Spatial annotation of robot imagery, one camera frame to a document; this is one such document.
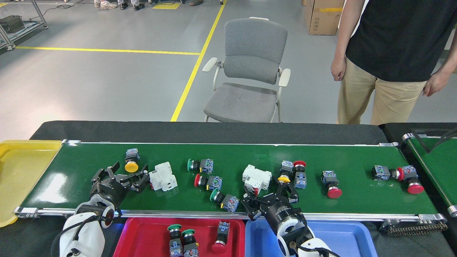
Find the person's right hand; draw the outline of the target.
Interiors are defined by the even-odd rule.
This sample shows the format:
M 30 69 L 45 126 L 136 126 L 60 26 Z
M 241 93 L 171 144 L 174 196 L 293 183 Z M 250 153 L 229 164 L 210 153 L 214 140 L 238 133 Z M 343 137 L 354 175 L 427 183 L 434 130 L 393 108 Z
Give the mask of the person's right hand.
M 334 57 L 330 67 L 330 72 L 334 81 L 341 81 L 344 78 L 346 67 L 347 64 L 345 56 Z

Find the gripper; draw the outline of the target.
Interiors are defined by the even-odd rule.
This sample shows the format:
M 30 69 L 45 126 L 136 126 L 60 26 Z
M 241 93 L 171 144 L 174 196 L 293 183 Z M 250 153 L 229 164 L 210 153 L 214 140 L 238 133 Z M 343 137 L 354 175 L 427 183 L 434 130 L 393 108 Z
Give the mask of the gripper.
M 301 212 L 301 208 L 292 207 L 291 203 L 298 203 L 299 194 L 291 182 L 281 182 L 276 179 L 276 193 L 274 197 L 258 197 L 253 194 L 244 194 L 242 205 L 250 220 L 255 221 L 264 215 L 274 234 L 281 230 L 281 226 L 289 219 L 296 221 L 289 229 L 286 226 L 284 231 L 290 232 L 306 226 L 306 220 Z
M 150 185 L 150 175 L 148 173 L 149 165 L 145 165 L 141 171 L 130 175 L 121 175 L 121 183 L 116 180 L 115 173 L 119 169 L 120 163 L 106 169 L 99 169 L 91 179 L 93 184 L 90 197 L 98 194 L 105 200 L 108 200 L 115 208 L 120 208 L 122 201 L 125 199 L 128 189 L 136 193 L 142 193 Z

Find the person's left hand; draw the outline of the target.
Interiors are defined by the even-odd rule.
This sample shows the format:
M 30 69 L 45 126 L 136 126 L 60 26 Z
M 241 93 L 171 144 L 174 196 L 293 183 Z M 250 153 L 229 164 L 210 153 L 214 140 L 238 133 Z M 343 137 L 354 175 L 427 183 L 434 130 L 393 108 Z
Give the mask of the person's left hand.
M 442 90 L 448 83 L 450 75 L 443 71 L 437 71 L 431 75 L 423 89 L 423 96 L 432 96 Z

